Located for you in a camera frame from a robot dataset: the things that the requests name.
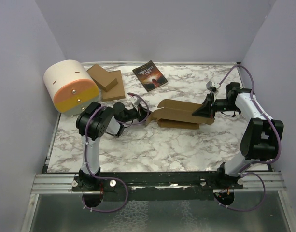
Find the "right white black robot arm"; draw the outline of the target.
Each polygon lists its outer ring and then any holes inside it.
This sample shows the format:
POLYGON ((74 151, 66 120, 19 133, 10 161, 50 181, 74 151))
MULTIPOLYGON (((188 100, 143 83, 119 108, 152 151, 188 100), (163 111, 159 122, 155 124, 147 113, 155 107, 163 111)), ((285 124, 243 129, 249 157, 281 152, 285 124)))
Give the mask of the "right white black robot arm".
POLYGON ((216 99, 214 95, 219 84, 209 81, 210 91, 203 104, 195 110, 193 116, 213 119, 216 112, 239 112, 249 121, 240 142, 240 151, 231 160, 224 162, 217 169, 214 184, 221 189, 237 184, 244 171, 253 164, 267 164, 281 154, 281 138, 284 124, 274 120, 258 103, 254 91, 242 88, 238 82, 226 86, 226 98, 216 99))

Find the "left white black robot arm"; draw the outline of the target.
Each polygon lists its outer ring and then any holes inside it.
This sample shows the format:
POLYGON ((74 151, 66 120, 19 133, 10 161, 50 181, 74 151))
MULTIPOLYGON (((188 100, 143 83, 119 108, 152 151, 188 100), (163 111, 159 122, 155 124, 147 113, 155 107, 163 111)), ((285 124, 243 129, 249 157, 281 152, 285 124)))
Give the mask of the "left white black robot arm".
POLYGON ((78 177, 74 179, 72 185, 85 186, 90 191, 96 190, 101 182, 99 163, 101 137, 105 133, 120 137, 126 125, 131 126, 135 120, 142 123, 150 113, 151 111, 140 103, 127 109, 120 102, 112 107, 92 102, 76 120, 76 128, 84 142, 84 157, 78 177))

